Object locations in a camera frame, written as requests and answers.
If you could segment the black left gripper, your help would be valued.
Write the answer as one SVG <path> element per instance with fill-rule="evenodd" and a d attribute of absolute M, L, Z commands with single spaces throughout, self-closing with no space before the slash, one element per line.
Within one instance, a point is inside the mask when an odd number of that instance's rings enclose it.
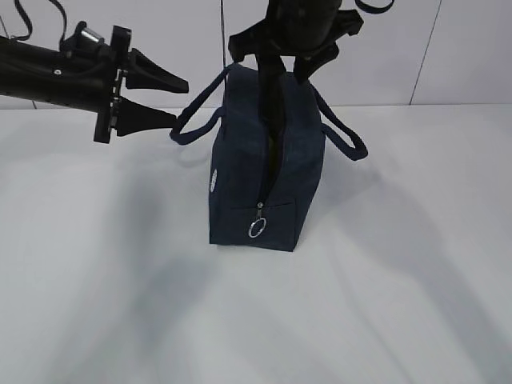
<path fill-rule="evenodd" d="M 70 87 L 66 97 L 71 108 L 97 114 L 94 128 L 96 142 L 109 142 L 113 127 L 114 107 L 117 106 L 115 130 L 117 136 L 127 136 L 146 130 L 173 128 L 177 117 L 120 97 L 123 66 L 131 43 L 130 29 L 114 26 L 110 42 L 93 52 L 71 51 L 65 57 L 63 81 Z M 129 90 L 162 90 L 187 94 L 189 83 L 155 64 L 140 50 L 133 48 L 126 67 L 126 88 Z"/>

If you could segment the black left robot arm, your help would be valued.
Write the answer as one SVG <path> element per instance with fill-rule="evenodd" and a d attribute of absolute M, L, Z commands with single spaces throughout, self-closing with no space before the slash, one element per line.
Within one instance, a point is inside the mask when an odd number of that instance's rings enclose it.
<path fill-rule="evenodd" d="M 129 29 L 114 26 L 106 43 L 85 22 L 77 24 L 59 50 L 2 38 L 1 93 L 96 113 L 94 140 L 100 143 L 109 143 L 113 132 L 124 137 L 172 128 L 175 115 L 124 98 L 121 90 L 186 94 L 189 83 L 149 60 L 130 41 Z"/>

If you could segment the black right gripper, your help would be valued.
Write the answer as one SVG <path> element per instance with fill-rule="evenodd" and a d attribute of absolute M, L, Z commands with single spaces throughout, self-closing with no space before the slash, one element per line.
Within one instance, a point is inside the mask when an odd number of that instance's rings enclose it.
<path fill-rule="evenodd" d="M 259 113 L 269 128 L 283 128 L 286 120 L 280 56 L 295 56 L 294 76 L 305 82 L 339 55 L 342 36 L 358 34 L 363 25 L 357 10 L 341 10 L 340 1 L 270 1 L 266 16 L 229 38 L 234 62 L 258 56 Z"/>

